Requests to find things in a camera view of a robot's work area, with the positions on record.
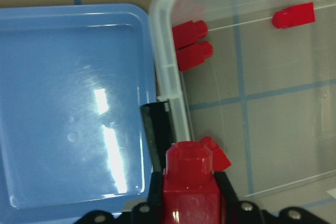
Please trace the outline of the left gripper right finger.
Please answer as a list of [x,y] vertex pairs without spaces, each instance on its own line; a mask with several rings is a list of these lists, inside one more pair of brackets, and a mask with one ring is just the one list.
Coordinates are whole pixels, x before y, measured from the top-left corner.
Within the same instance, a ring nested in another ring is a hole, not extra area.
[[232,206],[239,202],[238,196],[225,172],[214,172],[214,177],[220,189],[222,197],[228,206]]

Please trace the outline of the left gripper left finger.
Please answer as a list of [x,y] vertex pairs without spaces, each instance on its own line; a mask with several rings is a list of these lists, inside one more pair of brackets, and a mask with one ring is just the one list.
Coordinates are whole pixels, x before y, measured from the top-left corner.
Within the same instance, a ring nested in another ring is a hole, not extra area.
[[162,205],[163,173],[153,172],[151,174],[147,202],[152,206]]

